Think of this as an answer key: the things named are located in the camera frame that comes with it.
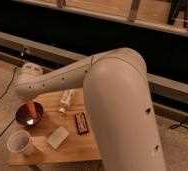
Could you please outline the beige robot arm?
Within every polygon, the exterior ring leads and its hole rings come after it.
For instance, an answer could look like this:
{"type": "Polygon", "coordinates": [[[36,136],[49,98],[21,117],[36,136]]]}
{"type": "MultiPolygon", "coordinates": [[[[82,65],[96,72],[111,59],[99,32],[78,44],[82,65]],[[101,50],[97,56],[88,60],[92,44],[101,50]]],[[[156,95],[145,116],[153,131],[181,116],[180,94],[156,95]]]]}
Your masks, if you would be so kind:
{"type": "Polygon", "coordinates": [[[26,63],[15,87],[25,100],[81,88],[106,171],[167,171],[147,66],[137,51],[117,48],[47,74],[26,63]]]}

